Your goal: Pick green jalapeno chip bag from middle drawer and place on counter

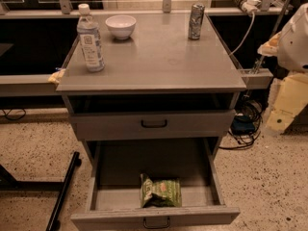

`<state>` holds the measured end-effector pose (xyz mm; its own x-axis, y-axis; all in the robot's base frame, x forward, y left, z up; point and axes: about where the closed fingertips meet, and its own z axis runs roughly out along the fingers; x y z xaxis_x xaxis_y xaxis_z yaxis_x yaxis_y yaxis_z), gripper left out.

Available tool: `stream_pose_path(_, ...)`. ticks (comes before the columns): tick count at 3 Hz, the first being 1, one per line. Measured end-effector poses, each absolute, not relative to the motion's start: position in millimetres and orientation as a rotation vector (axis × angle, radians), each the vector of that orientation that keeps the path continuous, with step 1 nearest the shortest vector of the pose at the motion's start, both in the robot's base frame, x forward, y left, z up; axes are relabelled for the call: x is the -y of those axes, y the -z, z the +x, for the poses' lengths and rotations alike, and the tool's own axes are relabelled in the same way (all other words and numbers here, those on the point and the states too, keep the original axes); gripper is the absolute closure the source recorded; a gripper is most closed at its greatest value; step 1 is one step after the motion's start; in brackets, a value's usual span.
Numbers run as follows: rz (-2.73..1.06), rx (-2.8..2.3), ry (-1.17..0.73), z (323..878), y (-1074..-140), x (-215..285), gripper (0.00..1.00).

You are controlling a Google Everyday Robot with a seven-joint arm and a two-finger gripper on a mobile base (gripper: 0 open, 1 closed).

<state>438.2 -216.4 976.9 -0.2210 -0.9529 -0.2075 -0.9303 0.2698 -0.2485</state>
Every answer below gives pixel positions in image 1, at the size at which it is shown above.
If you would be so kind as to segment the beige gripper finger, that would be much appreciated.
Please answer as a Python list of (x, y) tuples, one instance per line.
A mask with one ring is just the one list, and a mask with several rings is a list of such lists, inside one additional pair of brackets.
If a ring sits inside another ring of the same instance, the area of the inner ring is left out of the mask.
[(276, 57), (278, 55), (281, 33), (272, 36), (268, 41), (259, 46), (257, 52), (266, 57)]

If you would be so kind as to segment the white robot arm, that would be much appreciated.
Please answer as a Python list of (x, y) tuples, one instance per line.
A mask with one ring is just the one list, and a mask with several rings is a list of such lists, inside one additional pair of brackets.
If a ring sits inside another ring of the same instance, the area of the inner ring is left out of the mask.
[(284, 133), (308, 105), (308, 4), (301, 5), (283, 29), (258, 48), (262, 56), (276, 57), (289, 71), (270, 85), (265, 128)]

